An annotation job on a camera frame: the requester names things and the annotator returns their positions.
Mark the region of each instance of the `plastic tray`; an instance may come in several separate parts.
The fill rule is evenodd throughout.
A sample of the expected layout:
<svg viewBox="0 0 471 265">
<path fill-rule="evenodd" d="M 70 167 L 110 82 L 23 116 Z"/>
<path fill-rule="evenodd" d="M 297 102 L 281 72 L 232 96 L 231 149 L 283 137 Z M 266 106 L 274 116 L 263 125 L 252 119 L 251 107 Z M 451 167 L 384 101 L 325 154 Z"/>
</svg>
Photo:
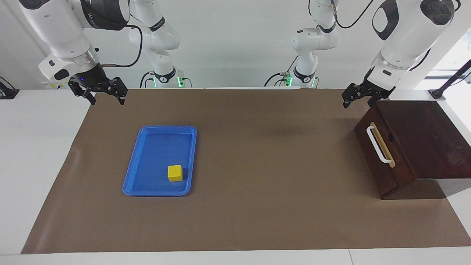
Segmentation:
<svg viewBox="0 0 471 265">
<path fill-rule="evenodd" d="M 190 191 L 196 129 L 145 126 L 139 131 L 122 191 L 130 196 L 183 196 Z M 181 165 L 183 181 L 170 182 L 167 169 Z"/>
</svg>

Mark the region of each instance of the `dark wooden box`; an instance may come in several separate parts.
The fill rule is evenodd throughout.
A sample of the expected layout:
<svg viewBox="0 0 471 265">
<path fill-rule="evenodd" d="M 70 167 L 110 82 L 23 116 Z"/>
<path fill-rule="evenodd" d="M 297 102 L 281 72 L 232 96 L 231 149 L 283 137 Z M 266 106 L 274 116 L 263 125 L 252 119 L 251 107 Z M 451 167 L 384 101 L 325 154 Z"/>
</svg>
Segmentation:
<svg viewBox="0 0 471 265">
<path fill-rule="evenodd" d="M 435 101 L 379 101 L 354 131 L 381 199 L 440 199 L 471 187 L 471 147 Z"/>
</svg>

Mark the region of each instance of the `white table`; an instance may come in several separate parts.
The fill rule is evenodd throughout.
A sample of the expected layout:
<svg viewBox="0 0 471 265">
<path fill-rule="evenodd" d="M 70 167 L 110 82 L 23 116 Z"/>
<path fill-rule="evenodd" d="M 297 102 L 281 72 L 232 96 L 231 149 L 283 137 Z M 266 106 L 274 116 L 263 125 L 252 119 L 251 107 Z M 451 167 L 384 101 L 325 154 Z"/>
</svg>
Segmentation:
<svg viewBox="0 0 471 265">
<path fill-rule="evenodd" d="M 391 98 L 431 99 L 426 91 L 396 91 Z M 471 142 L 446 102 L 440 105 Z M 471 264 L 471 247 L 20 255 L 88 107 L 67 90 L 23 90 L 0 100 L 0 264 Z M 448 199 L 471 234 L 471 189 Z"/>
</svg>

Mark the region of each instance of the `white handle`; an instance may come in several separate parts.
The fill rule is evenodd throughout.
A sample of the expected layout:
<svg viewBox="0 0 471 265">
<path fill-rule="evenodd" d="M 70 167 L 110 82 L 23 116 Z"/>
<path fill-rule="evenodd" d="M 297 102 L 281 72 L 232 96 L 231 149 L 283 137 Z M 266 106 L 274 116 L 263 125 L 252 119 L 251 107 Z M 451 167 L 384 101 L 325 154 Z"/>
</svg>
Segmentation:
<svg viewBox="0 0 471 265">
<path fill-rule="evenodd" d="M 370 137 L 370 140 L 371 140 L 371 143 L 373 144 L 373 147 L 374 149 L 376 150 L 376 153 L 378 154 L 381 162 L 383 163 L 386 163 L 386 164 L 390 164 L 392 162 L 392 160 L 390 159 L 386 159 L 383 155 L 383 153 L 381 152 L 381 149 L 378 145 L 378 143 L 376 142 L 376 140 L 374 139 L 374 136 L 373 136 L 373 129 L 375 129 L 374 126 L 370 126 L 366 129 L 366 133 L 368 134 L 368 136 Z"/>
</svg>

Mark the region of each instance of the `yellow cube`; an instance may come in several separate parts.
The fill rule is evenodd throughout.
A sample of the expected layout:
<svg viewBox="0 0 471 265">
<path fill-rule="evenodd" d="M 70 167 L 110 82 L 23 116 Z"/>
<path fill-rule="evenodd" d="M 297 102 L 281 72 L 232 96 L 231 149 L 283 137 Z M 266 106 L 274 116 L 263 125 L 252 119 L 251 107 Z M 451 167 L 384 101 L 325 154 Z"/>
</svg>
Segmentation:
<svg viewBox="0 0 471 265">
<path fill-rule="evenodd" d="M 169 166 L 167 177 L 170 182 L 182 181 L 183 169 L 181 168 L 181 165 Z"/>
</svg>

